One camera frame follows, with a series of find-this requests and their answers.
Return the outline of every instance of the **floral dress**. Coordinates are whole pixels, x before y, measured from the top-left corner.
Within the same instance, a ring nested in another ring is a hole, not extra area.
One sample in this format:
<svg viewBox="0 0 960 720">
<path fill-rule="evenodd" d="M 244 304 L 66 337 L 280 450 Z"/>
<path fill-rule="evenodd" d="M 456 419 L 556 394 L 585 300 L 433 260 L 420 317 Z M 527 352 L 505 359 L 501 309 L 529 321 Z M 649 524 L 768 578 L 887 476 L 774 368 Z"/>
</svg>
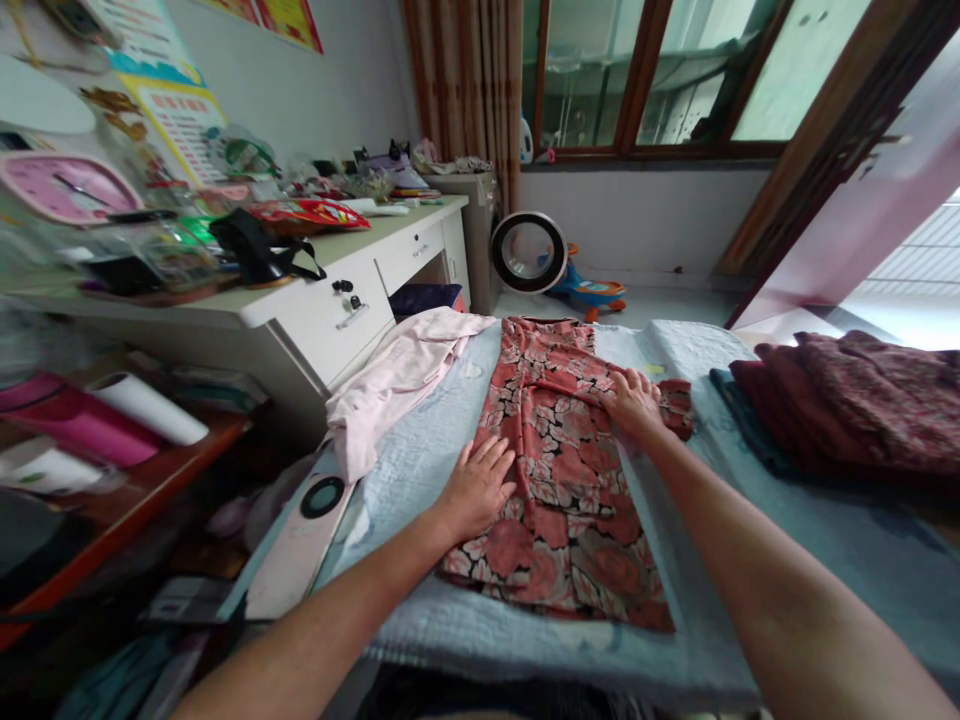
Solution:
<svg viewBox="0 0 960 720">
<path fill-rule="evenodd" d="M 503 321 L 500 358 L 474 446 L 506 437 L 517 492 L 482 534 L 451 550 L 439 574 L 550 615 L 611 619 L 672 632 L 647 537 L 630 496 L 610 416 L 612 370 L 593 328 L 575 320 Z M 661 414 L 690 436 L 690 385 L 661 383 Z"/>
</svg>

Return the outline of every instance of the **bed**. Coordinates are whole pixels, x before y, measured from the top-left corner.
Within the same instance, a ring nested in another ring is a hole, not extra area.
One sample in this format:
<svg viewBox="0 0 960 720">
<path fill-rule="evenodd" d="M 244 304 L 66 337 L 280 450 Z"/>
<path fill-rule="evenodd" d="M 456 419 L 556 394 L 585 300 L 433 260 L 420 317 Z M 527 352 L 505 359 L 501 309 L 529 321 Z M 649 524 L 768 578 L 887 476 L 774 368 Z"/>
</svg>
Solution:
<svg viewBox="0 0 960 720">
<path fill-rule="evenodd" d="M 745 445 L 708 378 L 713 367 L 753 357 L 725 330 L 653 321 L 643 331 L 598 326 L 596 339 L 597 353 L 606 360 L 655 379 L 662 371 L 660 377 L 690 380 L 697 416 L 690 447 L 863 598 L 960 701 L 960 558 L 933 530 L 897 507 L 773 478 Z M 495 325 L 470 342 L 438 389 L 382 439 L 377 466 L 351 497 L 315 587 L 381 545 L 437 498 L 460 449 L 474 435 L 499 348 Z M 759 707 L 759 691 L 730 619 L 657 471 L 623 448 L 621 460 L 676 634 L 555 620 L 430 576 L 384 624 L 368 656 L 488 681 L 569 678 L 681 712 Z M 335 468 L 333 453 L 323 453 L 317 471 Z M 250 568 L 269 542 L 268 535 Z"/>
</svg>

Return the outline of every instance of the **wooden table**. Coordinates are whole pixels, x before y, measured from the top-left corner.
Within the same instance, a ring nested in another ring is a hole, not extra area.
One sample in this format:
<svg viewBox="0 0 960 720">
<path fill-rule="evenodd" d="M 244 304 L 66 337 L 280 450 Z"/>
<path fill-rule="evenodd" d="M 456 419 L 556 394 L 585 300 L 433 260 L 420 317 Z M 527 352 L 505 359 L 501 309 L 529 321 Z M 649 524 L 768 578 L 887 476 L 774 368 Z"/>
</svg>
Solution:
<svg viewBox="0 0 960 720">
<path fill-rule="evenodd" d="M 63 499 L 82 506 L 79 513 L 93 520 L 97 535 L 45 585 L 7 612 L 42 613 L 51 610 L 89 577 L 104 561 L 129 543 L 177 493 L 193 482 L 251 427 L 250 418 L 237 413 L 196 410 L 210 433 L 189 447 L 167 446 L 146 462 L 127 468 L 127 482 L 108 495 L 76 493 Z M 30 627 L 0 624 L 0 652 Z"/>
</svg>

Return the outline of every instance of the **folded red garment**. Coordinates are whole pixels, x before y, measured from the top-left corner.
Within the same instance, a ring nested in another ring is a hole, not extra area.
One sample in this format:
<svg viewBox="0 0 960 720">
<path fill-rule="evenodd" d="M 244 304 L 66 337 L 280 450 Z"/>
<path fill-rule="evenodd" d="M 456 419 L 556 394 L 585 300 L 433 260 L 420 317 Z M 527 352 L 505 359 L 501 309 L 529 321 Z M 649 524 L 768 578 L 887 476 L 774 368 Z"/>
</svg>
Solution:
<svg viewBox="0 0 960 720">
<path fill-rule="evenodd" d="M 864 438 L 850 432 L 821 397 L 801 365 L 799 349 L 757 345 L 754 352 L 773 375 L 787 411 L 803 425 L 824 455 L 841 462 L 875 464 Z"/>
<path fill-rule="evenodd" d="M 859 330 L 796 337 L 821 397 L 877 463 L 960 476 L 960 351 L 900 347 Z"/>
<path fill-rule="evenodd" d="M 910 487 L 930 496 L 960 499 L 960 483 L 955 478 L 875 464 L 840 462 L 827 456 L 810 429 L 798 421 L 779 383 L 764 363 L 737 360 L 730 363 L 730 372 L 760 421 L 798 470 L 828 479 Z"/>
<path fill-rule="evenodd" d="M 439 574 L 536 612 L 672 632 L 660 574 L 599 396 L 610 373 L 594 330 L 573 320 L 503 321 L 500 360 L 475 445 L 506 437 L 517 492 L 491 528 L 451 550 Z M 689 437 L 690 385 L 662 387 L 664 422 Z"/>
</svg>

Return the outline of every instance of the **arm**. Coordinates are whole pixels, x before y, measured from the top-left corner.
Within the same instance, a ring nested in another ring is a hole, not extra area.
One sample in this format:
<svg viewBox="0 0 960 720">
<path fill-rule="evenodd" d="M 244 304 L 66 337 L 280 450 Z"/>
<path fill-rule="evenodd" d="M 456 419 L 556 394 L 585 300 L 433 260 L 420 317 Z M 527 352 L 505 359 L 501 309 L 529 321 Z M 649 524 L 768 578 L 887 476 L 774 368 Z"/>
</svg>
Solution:
<svg viewBox="0 0 960 720">
<path fill-rule="evenodd" d="M 870 608 L 663 426 L 656 385 L 614 381 L 604 405 L 660 471 L 777 720 L 960 718 Z"/>
<path fill-rule="evenodd" d="M 437 502 L 392 540 L 304 600 L 197 685 L 174 720 L 316 720 L 387 616 L 458 542 L 479 535 L 515 483 L 514 453 L 468 444 Z"/>
</svg>

